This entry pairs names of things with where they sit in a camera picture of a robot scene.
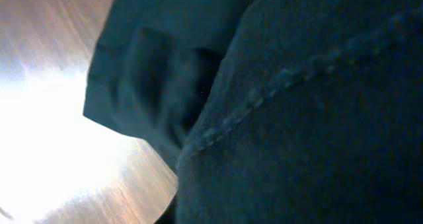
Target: wooden floor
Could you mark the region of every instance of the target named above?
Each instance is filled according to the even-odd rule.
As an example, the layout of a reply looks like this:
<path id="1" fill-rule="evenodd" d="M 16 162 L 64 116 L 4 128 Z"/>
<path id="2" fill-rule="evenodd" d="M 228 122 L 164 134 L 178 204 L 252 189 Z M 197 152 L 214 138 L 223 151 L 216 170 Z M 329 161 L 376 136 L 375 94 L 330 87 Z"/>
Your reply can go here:
<path id="1" fill-rule="evenodd" d="M 153 223 L 176 177 L 82 117 L 112 0 L 0 0 L 0 223 Z"/>

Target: floor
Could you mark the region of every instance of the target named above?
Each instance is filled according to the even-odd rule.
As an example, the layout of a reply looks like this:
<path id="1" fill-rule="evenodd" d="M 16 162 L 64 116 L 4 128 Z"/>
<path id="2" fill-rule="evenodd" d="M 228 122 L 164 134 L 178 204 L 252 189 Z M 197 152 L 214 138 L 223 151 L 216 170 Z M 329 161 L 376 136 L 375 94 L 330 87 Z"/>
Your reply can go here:
<path id="1" fill-rule="evenodd" d="M 176 177 L 82 117 L 112 0 L 0 0 L 0 224 L 153 223 Z"/>

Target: brown wooden floor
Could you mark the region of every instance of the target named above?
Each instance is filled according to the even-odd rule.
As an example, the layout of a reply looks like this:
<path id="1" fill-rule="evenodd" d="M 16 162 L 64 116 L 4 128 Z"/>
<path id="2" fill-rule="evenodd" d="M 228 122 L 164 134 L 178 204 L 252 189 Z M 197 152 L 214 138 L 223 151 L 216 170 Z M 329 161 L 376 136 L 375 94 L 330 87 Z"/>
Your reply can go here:
<path id="1" fill-rule="evenodd" d="M 176 192 L 146 142 L 81 115 L 111 2 L 0 0 L 1 224 L 153 223 Z"/>

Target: seam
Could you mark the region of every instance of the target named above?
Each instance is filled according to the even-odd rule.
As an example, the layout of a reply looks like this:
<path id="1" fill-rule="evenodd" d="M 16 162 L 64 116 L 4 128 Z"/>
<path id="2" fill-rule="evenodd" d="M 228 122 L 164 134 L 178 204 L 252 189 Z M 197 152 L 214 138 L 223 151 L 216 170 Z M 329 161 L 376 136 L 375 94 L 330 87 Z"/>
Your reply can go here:
<path id="1" fill-rule="evenodd" d="M 199 138 L 193 140 L 188 159 L 214 146 L 229 135 L 245 118 L 260 108 L 278 93 L 306 83 L 321 75 L 329 76 L 342 65 L 355 65 L 360 59 L 377 56 L 397 43 L 403 43 L 413 33 L 423 28 L 423 6 L 395 14 L 371 32 L 358 34 L 340 46 L 333 47 L 325 54 L 311 56 L 305 63 L 282 69 L 267 83 L 252 89 L 241 108 L 223 120 L 218 129 L 210 128 Z"/>

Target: wrinkled fabric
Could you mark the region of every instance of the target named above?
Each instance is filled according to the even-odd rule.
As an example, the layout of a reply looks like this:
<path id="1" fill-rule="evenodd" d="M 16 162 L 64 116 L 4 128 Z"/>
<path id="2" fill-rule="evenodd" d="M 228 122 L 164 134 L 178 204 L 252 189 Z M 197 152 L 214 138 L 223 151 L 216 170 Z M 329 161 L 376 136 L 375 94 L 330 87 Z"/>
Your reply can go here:
<path id="1" fill-rule="evenodd" d="M 423 0 L 115 0 L 84 115 L 177 173 L 158 223 L 416 223 L 422 52 Z"/>

